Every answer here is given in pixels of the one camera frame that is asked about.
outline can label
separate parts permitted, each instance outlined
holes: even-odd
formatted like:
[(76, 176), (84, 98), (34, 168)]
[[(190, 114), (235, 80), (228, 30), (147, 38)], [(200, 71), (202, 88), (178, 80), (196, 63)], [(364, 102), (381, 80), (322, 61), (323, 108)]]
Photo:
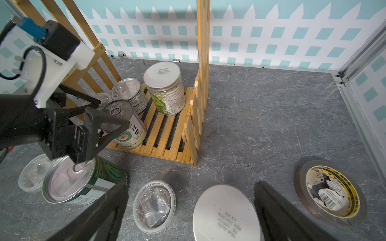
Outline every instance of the can label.
[(130, 118), (129, 128), (115, 138), (115, 142), (122, 148), (132, 149), (141, 144), (146, 137), (147, 128), (141, 121), (137, 113), (133, 113)]
[(113, 163), (107, 161), (106, 159), (96, 156), (95, 157), (95, 168), (94, 173), (91, 179), (88, 181), (89, 186), (101, 187), (97, 189), (92, 189), (89, 187), (83, 188), (83, 190), (73, 197), (69, 204), (79, 204), (86, 205), (93, 203), (98, 198), (100, 198), (104, 191), (101, 189), (110, 189), (116, 183), (123, 181), (126, 185), (126, 189), (129, 188), (129, 177), (122, 168), (114, 165)]
[(131, 99), (127, 100), (133, 106), (134, 111), (139, 114), (144, 111), (147, 107), (147, 99), (142, 89), (139, 90), (138, 94)]
[(164, 115), (175, 115), (180, 112), (185, 105), (185, 95), (182, 84), (179, 84), (173, 90), (166, 93), (150, 91), (150, 94), (157, 110)]

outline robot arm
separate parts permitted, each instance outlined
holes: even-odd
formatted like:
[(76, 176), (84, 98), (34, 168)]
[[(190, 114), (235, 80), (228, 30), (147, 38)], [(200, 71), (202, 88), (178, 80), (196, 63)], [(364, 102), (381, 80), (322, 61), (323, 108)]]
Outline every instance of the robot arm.
[[(58, 22), (49, 20), (43, 27), (36, 25), (30, 18), (13, 17), (11, 22), (32, 35), (35, 46), (44, 52), (45, 77), (34, 96), (34, 102), (37, 108), (45, 108), (51, 94), (72, 68), (87, 68), (95, 53)], [(27, 80), (27, 94), (31, 94), (39, 81), (43, 62), (40, 56), (34, 54), (17, 58), (24, 64), (16, 72), (21, 79)]]
[[(61, 84), (73, 67), (87, 68), (94, 52), (70, 31), (55, 21), (44, 27), (31, 19), (13, 18), (0, 35), (0, 40), (17, 25), (34, 36), (35, 44), (25, 51), (14, 77), (27, 80), (27, 95), (0, 94), (0, 148), (38, 142), (50, 159), (69, 155), (76, 163), (95, 157), (130, 122), (95, 110), (100, 101)], [(38, 52), (41, 56), (30, 54)], [(66, 94), (90, 102), (85, 106), (65, 109)], [(83, 125), (76, 126), (69, 118), (85, 114)], [(120, 125), (104, 135), (103, 123)]]

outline blue connector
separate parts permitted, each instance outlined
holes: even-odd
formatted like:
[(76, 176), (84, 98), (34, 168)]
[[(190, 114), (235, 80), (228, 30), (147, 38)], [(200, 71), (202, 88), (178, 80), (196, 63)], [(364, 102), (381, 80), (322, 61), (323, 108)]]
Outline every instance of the blue connector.
[(28, 17), (24, 18), (20, 24), (17, 24), (17, 26), (32, 35), (37, 40), (42, 40), (47, 33), (45, 28), (35, 24), (35, 22)]

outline tape roll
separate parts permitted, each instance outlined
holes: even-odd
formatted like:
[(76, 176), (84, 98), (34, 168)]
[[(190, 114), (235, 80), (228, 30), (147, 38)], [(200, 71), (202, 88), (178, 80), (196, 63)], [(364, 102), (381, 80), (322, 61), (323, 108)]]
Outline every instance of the tape roll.
[(358, 183), (344, 170), (325, 161), (310, 161), (296, 171), (295, 190), (315, 217), (354, 226), (367, 215), (367, 203)]

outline barcode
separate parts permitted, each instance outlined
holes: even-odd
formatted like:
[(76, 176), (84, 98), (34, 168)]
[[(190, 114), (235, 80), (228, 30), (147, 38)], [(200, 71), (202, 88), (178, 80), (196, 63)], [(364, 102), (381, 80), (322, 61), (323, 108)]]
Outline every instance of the barcode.
[(336, 203), (329, 196), (327, 196), (327, 194), (321, 193), (320, 198), (329, 209), (335, 207)]

